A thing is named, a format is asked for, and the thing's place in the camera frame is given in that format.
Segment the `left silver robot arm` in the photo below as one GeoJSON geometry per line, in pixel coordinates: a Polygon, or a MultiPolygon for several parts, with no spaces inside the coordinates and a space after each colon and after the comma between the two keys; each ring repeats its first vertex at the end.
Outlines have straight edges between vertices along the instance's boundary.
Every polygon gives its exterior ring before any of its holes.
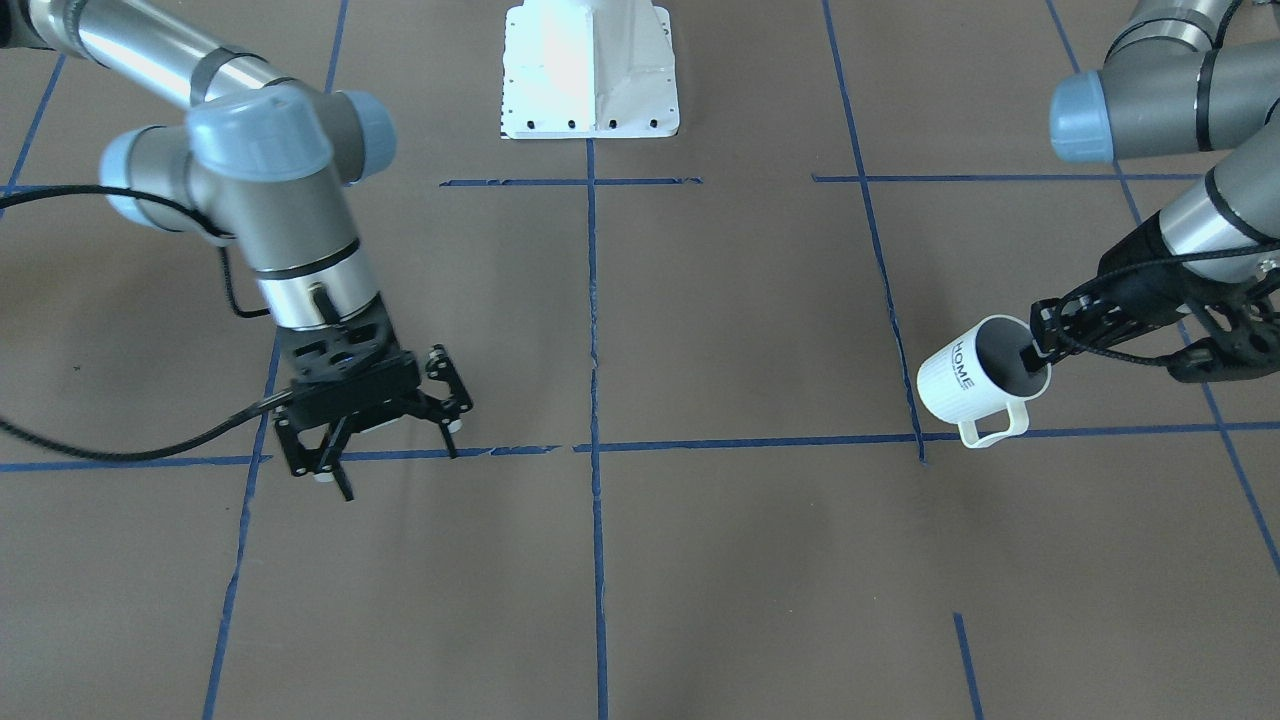
{"type": "Polygon", "coordinates": [[[1235,1],[1142,1],[1098,70],[1050,106],[1065,161],[1224,152],[1101,259],[1094,279],[1030,310],[1037,372],[1078,354],[1160,366],[1175,380],[1277,370],[1277,44],[1229,47],[1235,1]]]}

